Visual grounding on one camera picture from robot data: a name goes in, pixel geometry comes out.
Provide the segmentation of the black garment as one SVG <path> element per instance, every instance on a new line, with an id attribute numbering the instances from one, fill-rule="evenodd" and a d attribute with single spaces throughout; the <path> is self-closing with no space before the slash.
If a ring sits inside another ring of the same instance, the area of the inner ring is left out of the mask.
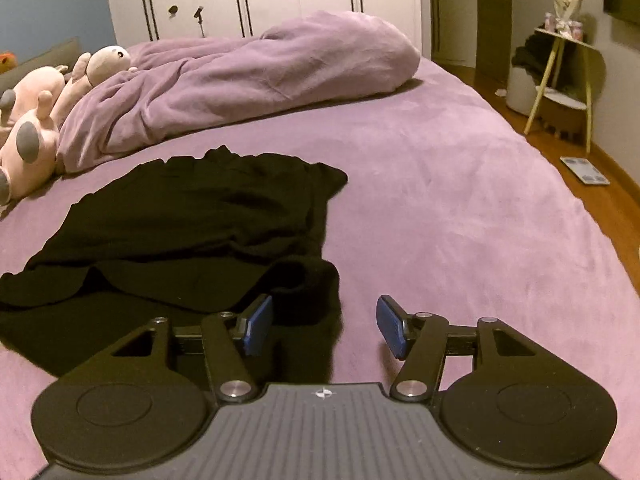
<path id="1" fill-rule="evenodd" d="M 1 339 L 60 376 L 164 316 L 178 326 L 272 301 L 262 382 L 323 382 L 341 329 L 322 256 L 344 171 L 215 148 L 153 160 L 70 207 L 24 270 L 1 279 Z"/>

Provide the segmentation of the purple bed sheet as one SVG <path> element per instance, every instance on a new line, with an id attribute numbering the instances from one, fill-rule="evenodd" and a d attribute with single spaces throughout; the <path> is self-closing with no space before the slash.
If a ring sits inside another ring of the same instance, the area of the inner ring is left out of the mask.
<path id="1" fill-rule="evenodd" d="M 18 272 L 87 193 L 157 158 L 218 145 L 324 162 L 348 177 L 329 203 L 323 255 L 340 274 L 334 382 L 389 382 L 397 364 L 378 297 L 454 324 L 495 316 L 608 390 L 618 411 L 603 463 L 639 474 L 639 297 L 610 239 L 559 171 L 472 88 L 430 61 L 391 96 L 194 132 L 54 182 L 1 221 Z"/>

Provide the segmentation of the white bathroom scale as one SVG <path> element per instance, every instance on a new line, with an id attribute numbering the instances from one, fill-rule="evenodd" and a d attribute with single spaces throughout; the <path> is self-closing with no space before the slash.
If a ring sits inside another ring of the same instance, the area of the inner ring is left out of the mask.
<path id="1" fill-rule="evenodd" d="M 586 158 L 561 156 L 560 161 L 584 185 L 611 184 L 608 178 Z"/>

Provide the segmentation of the purple duvet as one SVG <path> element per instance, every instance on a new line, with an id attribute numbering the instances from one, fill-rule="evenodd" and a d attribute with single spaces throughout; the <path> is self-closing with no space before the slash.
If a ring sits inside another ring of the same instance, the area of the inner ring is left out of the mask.
<path id="1" fill-rule="evenodd" d="M 422 56 L 395 25 L 318 11 L 244 39 L 160 40 L 137 70 L 98 84 L 64 120 L 60 174 L 79 174 L 191 132 L 324 101 L 392 93 Z"/>

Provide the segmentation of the white round bin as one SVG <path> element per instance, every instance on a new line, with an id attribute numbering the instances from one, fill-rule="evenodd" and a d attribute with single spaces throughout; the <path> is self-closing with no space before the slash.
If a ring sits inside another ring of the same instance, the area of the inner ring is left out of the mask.
<path id="1" fill-rule="evenodd" d="M 523 67 L 512 66 L 506 85 L 506 106 L 518 114 L 529 116 L 536 96 L 534 78 Z"/>

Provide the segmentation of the pink plush pig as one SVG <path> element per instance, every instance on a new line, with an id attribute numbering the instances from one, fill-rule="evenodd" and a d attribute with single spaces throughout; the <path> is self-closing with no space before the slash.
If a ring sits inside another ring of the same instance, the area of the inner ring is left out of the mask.
<path id="1" fill-rule="evenodd" d="M 2 94 L 2 205 L 32 194 L 53 174 L 58 126 L 52 112 L 65 87 L 62 70 L 36 68 Z"/>

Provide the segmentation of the yellow legged side table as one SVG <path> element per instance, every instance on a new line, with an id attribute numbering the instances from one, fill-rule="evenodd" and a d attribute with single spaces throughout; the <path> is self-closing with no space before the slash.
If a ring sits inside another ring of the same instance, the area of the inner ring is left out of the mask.
<path id="1" fill-rule="evenodd" d="M 543 100 L 584 114 L 585 153 L 591 153 L 594 131 L 594 103 L 596 102 L 596 64 L 602 60 L 601 50 L 593 44 L 550 32 L 543 27 L 534 29 L 537 35 L 552 39 L 540 84 L 530 108 L 523 134 L 532 132 Z"/>

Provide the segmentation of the beige plush bear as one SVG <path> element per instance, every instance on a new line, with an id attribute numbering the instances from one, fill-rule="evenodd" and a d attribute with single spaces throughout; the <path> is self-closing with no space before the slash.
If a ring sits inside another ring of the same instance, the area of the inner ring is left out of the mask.
<path id="1" fill-rule="evenodd" d="M 135 72 L 129 52 L 119 46 L 108 46 L 93 54 L 82 54 L 56 100 L 51 117 L 61 128 L 74 106 L 94 87 L 120 72 Z"/>

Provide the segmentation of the orange plush toy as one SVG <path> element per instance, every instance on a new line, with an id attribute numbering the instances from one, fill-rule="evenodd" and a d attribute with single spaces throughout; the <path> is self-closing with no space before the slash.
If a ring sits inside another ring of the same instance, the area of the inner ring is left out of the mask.
<path id="1" fill-rule="evenodd" d="M 0 53 L 0 74 L 4 74 L 9 70 L 14 70 L 17 66 L 17 58 L 12 52 Z"/>

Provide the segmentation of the paper wrapped bouquet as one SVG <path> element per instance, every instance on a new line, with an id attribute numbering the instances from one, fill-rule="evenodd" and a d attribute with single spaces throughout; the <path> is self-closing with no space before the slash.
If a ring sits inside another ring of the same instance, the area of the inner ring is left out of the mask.
<path id="1" fill-rule="evenodd" d="M 582 0 L 553 0 L 553 12 L 544 18 L 544 30 L 566 39 L 582 41 L 584 25 L 579 21 Z"/>

